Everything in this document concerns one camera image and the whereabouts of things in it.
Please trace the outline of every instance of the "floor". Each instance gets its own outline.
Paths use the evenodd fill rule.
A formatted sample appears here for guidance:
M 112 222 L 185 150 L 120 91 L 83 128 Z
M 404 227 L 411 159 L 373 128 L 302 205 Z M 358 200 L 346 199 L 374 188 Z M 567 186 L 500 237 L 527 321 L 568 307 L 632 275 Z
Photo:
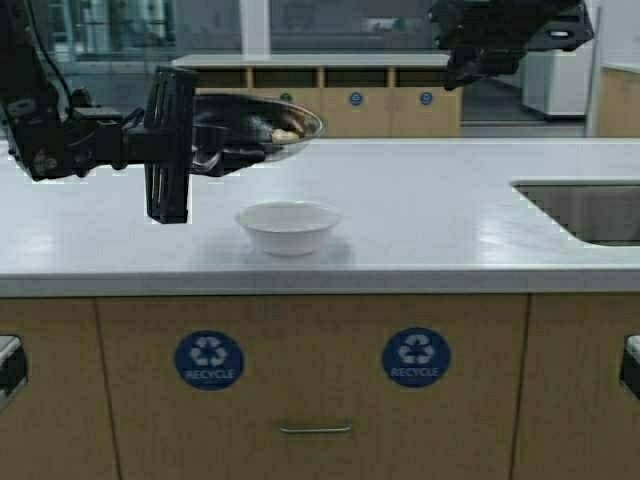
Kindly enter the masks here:
M 584 119 L 548 120 L 522 105 L 521 91 L 496 80 L 483 80 L 465 88 L 464 137 L 585 136 Z

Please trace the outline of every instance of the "glass window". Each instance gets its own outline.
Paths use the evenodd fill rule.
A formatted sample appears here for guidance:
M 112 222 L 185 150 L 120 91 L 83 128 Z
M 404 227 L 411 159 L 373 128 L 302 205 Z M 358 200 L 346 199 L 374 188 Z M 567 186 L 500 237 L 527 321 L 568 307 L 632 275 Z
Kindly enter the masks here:
M 146 104 L 156 66 L 242 50 L 238 0 L 32 0 L 72 88 L 123 112 Z
M 433 0 L 271 0 L 275 52 L 433 49 Z

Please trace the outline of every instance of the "white bowl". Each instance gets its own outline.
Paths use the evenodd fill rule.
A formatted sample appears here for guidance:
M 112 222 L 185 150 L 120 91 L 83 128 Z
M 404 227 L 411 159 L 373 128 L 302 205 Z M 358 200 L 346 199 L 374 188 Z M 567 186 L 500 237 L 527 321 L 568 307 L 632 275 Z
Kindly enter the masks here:
M 283 257 L 318 250 L 342 216 L 312 202 L 270 202 L 247 208 L 236 216 L 256 248 Z

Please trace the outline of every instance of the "recycle symbol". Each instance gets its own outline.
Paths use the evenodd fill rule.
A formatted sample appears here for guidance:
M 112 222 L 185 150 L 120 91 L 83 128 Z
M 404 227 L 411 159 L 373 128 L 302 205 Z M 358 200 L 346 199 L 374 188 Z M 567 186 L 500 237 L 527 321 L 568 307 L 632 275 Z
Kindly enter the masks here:
M 191 349 L 191 360 L 199 367 L 219 367 L 229 356 L 222 347 L 222 342 L 216 337 L 200 337 L 195 341 L 196 346 Z
M 426 335 L 409 335 L 398 349 L 398 355 L 405 365 L 426 365 L 435 354 L 436 349 Z

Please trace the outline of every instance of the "white appliance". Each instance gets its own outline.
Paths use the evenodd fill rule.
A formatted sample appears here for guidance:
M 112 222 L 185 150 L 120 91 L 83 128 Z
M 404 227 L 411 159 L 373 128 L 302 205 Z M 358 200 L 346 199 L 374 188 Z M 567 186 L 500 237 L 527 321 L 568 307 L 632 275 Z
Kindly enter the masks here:
M 587 2 L 597 24 L 595 1 Z M 583 117 L 587 113 L 594 42 L 575 52 L 531 52 L 524 62 L 522 102 L 548 117 Z

